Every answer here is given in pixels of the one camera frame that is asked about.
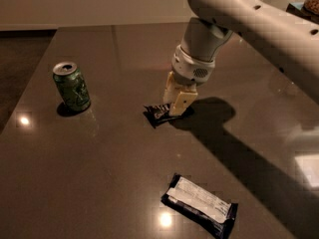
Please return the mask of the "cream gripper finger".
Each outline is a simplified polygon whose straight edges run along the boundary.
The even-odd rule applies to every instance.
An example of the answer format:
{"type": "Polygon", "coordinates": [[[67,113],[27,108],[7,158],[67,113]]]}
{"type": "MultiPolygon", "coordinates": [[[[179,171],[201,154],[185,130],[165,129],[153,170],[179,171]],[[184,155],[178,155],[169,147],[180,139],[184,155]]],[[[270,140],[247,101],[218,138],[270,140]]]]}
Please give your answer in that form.
{"type": "Polygon", "coordinates": [[[174,88],[170,96],[169,114],[172,117],[181,116],[186,109],[196,100],[197,91],[183,88],[174,88]]]}
{"type": "Polygon", "coordinates": [[[174,72],[169,72],[166,79],[166,84],[163,93],[163,102],[165,104],[172,104],[175,102],[179,94],[180,84],[174,78],[174,72]]]}

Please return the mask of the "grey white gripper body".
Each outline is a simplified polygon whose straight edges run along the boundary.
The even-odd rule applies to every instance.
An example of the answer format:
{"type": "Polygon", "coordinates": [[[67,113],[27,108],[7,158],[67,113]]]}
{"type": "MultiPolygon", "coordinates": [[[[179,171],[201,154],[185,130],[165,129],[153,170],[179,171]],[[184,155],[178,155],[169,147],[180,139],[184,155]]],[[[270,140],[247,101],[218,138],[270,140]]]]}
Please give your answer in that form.
{"type": "Polygon", "coordinates": [[[200,86],[208,81],[212,71],[215,68],[215,61],[204,62],[188,55],[178,45],[175,48],[171,66],[174,79],[180,85],[196,84],[200,86]]]}

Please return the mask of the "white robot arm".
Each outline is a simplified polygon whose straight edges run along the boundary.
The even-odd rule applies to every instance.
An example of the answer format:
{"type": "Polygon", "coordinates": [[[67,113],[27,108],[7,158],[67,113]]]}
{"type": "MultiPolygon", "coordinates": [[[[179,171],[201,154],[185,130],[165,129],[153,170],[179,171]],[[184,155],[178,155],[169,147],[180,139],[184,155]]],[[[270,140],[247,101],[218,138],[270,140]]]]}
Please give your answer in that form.
{"type": "Polygon", "coordinates": [[[215,66],[219,49],[240,35],[313,100],[319,98],[318,25],[260,0],[187,0],[195,14],[175,49],[163,101],[182,115],[215,66]]]}

